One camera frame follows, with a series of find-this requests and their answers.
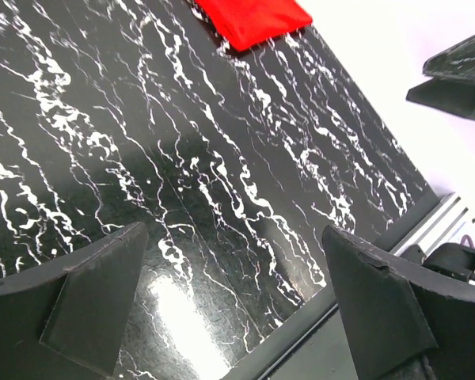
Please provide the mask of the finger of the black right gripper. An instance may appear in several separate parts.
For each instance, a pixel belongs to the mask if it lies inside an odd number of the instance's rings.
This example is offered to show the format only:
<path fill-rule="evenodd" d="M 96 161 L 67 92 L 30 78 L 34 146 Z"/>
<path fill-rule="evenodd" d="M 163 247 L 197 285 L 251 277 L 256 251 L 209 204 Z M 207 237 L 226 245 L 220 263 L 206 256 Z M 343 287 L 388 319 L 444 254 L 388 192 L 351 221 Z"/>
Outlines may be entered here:
<path fill-rule="evenodd" d="M 411 88 L 406 100 L 475 121 L 475 85 L 430 79 Z"/>
<path fill-rule="evenodd" d="M 475 35 L 432 56 L 424 63 L 423 74 L 475 85 Z"/>

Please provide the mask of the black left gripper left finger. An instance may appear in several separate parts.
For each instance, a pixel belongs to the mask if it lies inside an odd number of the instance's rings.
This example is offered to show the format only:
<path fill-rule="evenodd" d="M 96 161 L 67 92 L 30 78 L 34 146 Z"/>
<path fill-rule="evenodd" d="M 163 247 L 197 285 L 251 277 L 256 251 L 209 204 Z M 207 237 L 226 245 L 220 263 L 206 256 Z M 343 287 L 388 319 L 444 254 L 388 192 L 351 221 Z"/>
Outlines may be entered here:
<path fill-rule="evenodd" d="M 135 222 L 0 279 L 0 376 L 111 376 L 148 239 Z"/>

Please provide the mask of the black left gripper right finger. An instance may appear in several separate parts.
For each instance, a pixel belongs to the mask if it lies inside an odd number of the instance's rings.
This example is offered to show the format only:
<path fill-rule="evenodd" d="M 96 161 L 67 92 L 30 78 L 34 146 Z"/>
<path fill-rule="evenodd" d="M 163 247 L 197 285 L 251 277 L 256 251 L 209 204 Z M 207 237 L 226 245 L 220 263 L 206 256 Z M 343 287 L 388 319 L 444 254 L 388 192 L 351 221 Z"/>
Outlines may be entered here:
<path fill-rule="evenodd" d="M 322 234 L 360 379 L 475 379 L 475 286 L 335 226 Z"/>

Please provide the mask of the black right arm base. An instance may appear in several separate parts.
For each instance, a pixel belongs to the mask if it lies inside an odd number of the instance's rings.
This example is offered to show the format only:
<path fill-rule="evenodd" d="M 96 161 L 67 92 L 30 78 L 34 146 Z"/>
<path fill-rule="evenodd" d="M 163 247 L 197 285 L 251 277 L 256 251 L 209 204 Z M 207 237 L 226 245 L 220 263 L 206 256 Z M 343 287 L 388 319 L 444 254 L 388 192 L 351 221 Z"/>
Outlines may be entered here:
<path fill-rule="evenodd" d="M 410 245 L 401 258 L 465 283 L 475 281 L 475 248 L 447 242 L 429 256 L 419 245 Z"/>

